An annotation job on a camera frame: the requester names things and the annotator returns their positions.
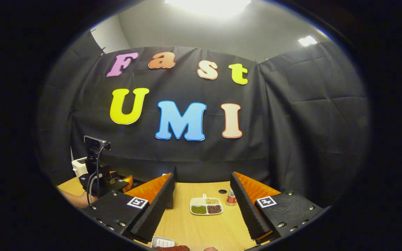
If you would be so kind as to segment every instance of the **ceiling light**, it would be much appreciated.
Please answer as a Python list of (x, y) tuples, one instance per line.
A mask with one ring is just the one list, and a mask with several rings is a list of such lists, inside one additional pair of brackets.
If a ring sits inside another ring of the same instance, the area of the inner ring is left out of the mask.
[(198, 15), (233, 16), (244, 10), (250, 0), (165, 0), (165, 3), (181, 7)]
[(317, 41), (313, 37), (308, 36), (306, 38), (299, 39), (299, 43), (301, 43), (303, 46), (308, 46), (317, 44)]

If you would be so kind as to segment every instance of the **table surface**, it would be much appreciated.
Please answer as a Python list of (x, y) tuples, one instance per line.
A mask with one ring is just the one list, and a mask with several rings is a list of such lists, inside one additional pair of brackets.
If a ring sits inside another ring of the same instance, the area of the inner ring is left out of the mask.
[[(218, 191), (229, 190), (229, 181), (214, 183), (176, 183), (172, 209), (166, 209), (155, 236), (174, 240), (175, 246), (185, 245), (191, 251), (203, 251), (210, 246), (219, 251), (239, 251), (256, 246), (249, 236), (238, 205), (227, 206), (228, 194)], [(59, 189), (81, 195), (84, 190), (77, 177), (58, 186)], [(190, 200), (194, 197), (215, 197), (221, 201), (223, 212), (216, 215), (194, 215), (190, 213)]]

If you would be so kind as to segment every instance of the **letter m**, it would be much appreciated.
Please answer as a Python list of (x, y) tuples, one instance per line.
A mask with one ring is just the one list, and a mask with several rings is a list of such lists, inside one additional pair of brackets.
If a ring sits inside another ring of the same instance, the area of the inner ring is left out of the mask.
[(173, 101), (161, 101), (158, 107), (161, 108), (161, 122), (156, 138), (170, 139), (172, 134), (169, 132), (169, 127), (172, 127), (176, 138), (181, 138), (185, 127), (188, 127), (184, 135), (186, 140), (201, 141), (206, 138), (202, 133), (202, 115), (207, 108), (205, 104), (191, 103), (183, 116)]

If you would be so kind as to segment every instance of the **white tray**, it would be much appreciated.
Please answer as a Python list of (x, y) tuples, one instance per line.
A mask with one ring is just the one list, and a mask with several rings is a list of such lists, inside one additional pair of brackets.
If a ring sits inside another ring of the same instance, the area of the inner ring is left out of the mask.
[[(206, 204), (206, 199), (215, 199), (218, 200), (218, 204)], [(220, 205), (221, 211), (219, 213), (209, 213), (207, 210), (207, 206), (216, 206)], [(192, 212), (192, 206), (205, 206), (206, 207), (206, 213), (193, 213)], [(207, 197), (206, 194), (202, 195), (202, 198), (192, 198), (190, 200), (190, 213), (196, 214), (196, 215), (213, 215), (213, 214), (220, 214), (223, 212), (223, 205), (221, 205), (221, 201), (218, 198), (213, 198), (213, 197)]]
[(174, 246), (174, 240), (154, 236), (153, 239), (151, 240), (151, 248), (156, 248), (157, 246), (160, 246), (161, 248), (170, 248)]

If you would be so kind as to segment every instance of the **can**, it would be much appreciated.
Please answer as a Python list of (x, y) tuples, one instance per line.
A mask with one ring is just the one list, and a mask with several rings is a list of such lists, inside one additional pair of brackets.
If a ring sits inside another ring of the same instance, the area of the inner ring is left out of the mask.
[(232, 188), (229, 188), (228, 198), (226, 199), (226, 205), (235, 206), (237, 204), (237, 199), (235, 198), (235, 194), (232, 191)]

